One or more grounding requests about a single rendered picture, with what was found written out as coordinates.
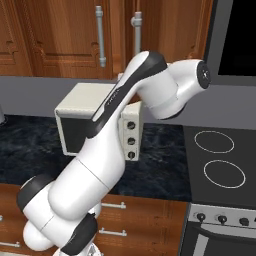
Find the wooden cabinet door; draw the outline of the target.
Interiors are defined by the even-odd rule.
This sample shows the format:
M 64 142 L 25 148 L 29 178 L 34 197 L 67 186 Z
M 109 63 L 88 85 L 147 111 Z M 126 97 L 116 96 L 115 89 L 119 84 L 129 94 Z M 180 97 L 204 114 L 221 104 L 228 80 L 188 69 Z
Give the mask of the wooden cabinet door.
M 109 0 L 14 0 L 34 77 L 113 77 Z M 95 7 L 102 6 L 106 67 Z
M 0 74 L 19 76 L 22 71 L 21 57 L 8 3 L 6 0 L 0 0 Z
M 131 19 L 142 13 L 141 49 L 158 51 L 168 62 L 203 59 L 214 0 L 121 0 L 123 62 L 134 56 Z

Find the white toaster oven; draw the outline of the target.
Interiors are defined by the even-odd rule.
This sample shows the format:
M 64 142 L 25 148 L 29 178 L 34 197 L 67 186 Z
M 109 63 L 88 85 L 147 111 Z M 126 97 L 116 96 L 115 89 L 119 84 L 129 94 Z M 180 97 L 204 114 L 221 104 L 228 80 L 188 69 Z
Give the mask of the white toaster oven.
M 114 87 L 104 83 L 77 83 L 55 108 L 64 155 L 75 156 L 82 148 L 88 121 Z M 138 161 L 143 132 L 142 102 L 125 107 L 118 121 L 119 137 L 127 161 Z

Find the wooden drawer front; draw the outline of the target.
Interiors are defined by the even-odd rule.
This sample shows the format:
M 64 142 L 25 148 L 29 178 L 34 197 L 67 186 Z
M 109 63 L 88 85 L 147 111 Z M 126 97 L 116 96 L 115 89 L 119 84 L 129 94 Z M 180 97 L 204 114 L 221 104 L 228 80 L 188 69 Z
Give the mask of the wooden drawer front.
M 0 183 L 0 223 L 6 224 L 8 228 L 22 230 L 27 219 L 16 204 L 19 190 L 18 185 Z
M 19 242 L 21 244 L 20 248 L 9 247 L 9 246 L 0 246 L 0 251 L 3 252 L 11 252 L 17 254 L 25 254 L 26 250 L 24 249 L 24 242 L 20 235 L 9 232 L 7 230 L 0 232 L 0 242 L 8 242 L 8 243 L 16 243 Z
M 104 256 L 178 256 L 182 225 L 101 221 L 99 229 L 126 230 L 127 236 L 98 233 L 95 244 Z
M 126 223 L 157 223 L 176 220 L 183 222 L 187 203 L 133 196 L 108 194 L 104 203 L 118 205 L 118 208 L 103 206 L 100 220 Z

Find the black hob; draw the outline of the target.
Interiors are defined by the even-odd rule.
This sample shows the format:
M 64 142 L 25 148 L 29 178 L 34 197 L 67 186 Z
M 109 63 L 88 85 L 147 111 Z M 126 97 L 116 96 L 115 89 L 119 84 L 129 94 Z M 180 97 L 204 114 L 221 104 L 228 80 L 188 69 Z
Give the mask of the black hob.
M 256 209 L 256 130 L 183 131 L 192 201 Z

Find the black microwave oven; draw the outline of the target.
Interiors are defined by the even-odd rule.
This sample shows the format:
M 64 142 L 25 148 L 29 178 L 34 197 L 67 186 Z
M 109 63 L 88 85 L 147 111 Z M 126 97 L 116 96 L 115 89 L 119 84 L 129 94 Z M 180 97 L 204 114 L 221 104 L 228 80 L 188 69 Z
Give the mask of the black microwave oven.
M 256 86 L 256 0 L 213 0 L 204 59 L 213 84 Z

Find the grey oven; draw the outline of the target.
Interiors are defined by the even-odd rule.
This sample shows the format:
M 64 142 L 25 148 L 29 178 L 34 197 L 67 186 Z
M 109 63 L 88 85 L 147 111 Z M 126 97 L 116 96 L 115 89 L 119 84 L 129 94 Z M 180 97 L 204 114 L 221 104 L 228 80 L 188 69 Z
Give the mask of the grey oven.
M 196 217 L 198 213 L 206 215 L 202 223 Z M 208 238 L 187 229 L 187 224 L 190 222 L 222 225 L 218 221 L 219 215 L 227 217 L 227 222 L 224 224 L 226 226 L 256 229 L 256 210 L 190 203 L 178 256 L 256 256 L 256 239 Z M 243 217 L 249 219 L 248 226 L 239 223 L 239 219 Z

